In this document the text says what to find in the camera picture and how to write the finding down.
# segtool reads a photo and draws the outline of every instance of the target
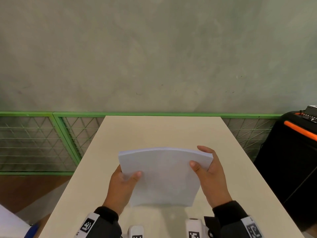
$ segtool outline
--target black bag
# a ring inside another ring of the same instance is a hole
[[[301,231],[317,223],[317,123],[284,114],[254,165]]]

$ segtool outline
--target person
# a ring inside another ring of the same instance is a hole
[[[197,146],[197,148],[202,152],[213,154],[213,161],[208,170],[203,169],[200,164],[195,161],[190,161],[189,165],[198,176],[208,204],[212,207],[215,218],[220,225],[220,231],[217,237],[249,238],[248,228],[244,225],[243,221],[241,221],[248,217],[248,215],[239,203],[234,201],[230,196],[224,169],[216,152],[206,146]],[[128,204],[132,191],[141,176],[142,172],[138,171],[128,180],[125,180],[120,165],[117,167],[111,176],[108,194],[103,205],[94,211],[95,214],[99,215],[97,219],[98,224],[94,223],[89,231],[89,237],[121,237],[122,232],[118,224],[119,216]]]

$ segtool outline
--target white table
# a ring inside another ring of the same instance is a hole
[[[106,116],[40,238],[74,237],[87,214],[103,203],[119,151],[196,145],[217,152],[231,196],[265,237],[303,237],[220,117]],[[185,219],[204,216],[213,213],[200,189],[192,207],[128,206],[119,224],[123,232],[143,225],[145,238],[185,238]]]

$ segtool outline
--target person's left hand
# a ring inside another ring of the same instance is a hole
[[[132,191],[142,176],[142,172],[135,172],[128,180],[124,180],[121,166],[119,165],[112,174],[108,194],[102,206],[115,211],[118,216],[123,212],[123,209],[128,204]]]

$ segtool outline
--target black cuff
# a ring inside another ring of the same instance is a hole
[[[248,217],[241,205],[235,200],[219,205],[213,208],[212,211],[215,217],[218,218],[221,227]]]
[[[119,216],[116,212],[114,212],[112,209],[109,209],[105,206],[98,207],[94,213],[100,215],[100,217],[106,221],[108,221],[110,224],[113,224],[115,221],[119,220]]]

